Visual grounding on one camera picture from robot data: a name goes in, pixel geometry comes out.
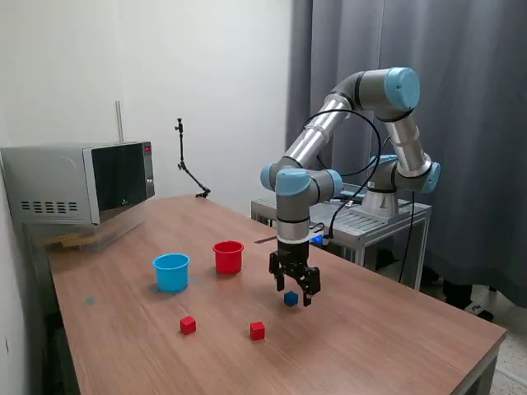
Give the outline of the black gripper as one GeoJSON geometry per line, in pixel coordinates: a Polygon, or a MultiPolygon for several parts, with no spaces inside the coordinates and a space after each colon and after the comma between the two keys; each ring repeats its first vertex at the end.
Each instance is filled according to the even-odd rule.
{"type": "Polygon", "coordinates": [[[269,255],[269,272],[274,276],[277,291],[285,288],[284,276],[289,272],[302,289],[303,305],[308,307],[312,297],[320,292],[320,273],[317,267],[307,265],[309,243],[289,244],[277,242],[277,251],[269,255]]]}

